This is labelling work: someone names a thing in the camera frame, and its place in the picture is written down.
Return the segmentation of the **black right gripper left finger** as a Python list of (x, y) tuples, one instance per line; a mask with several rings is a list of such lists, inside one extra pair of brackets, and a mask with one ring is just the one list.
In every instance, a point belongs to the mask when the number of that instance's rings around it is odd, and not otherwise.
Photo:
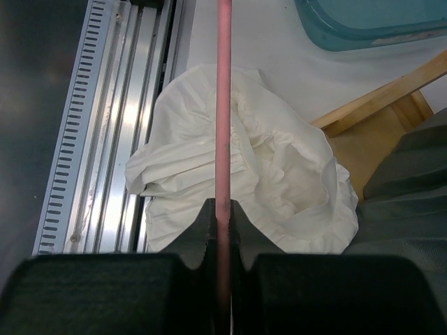
[(191, 271), (217, 268), (217, 221), (215, 199), (204, 201), (192, 224), (160, 251), (180, 258)]

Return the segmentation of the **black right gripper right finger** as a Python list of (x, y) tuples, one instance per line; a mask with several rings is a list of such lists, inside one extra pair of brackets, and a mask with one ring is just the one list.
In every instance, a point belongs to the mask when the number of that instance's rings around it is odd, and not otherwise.
[(285, 254), (249, 220), (236, 200), (231, 201), (230, 238), (245, 271), (251, 270), (259, 255)]

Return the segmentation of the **white skirt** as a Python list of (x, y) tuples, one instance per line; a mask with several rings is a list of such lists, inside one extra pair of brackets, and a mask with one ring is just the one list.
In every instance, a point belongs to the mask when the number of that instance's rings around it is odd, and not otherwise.
[[(126, 163), (126, 189), (150, 198), (147, 243), (160, 251), (214, 197), (216, 68), (196, 66), (159, 95), (149, 142)], [(287, 253), (340, 254), (358, 231), (358, 197), (323, 132), (234, 68), (230, 188), (251, 223)]]

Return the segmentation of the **pink clothes hanger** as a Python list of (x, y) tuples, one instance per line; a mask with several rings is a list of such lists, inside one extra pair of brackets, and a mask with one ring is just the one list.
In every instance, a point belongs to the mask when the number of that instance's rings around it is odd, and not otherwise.
[(230, 333), (230, 95), (232, 2), (217, 2), (215, 216), (217, 220), (216, 333)]

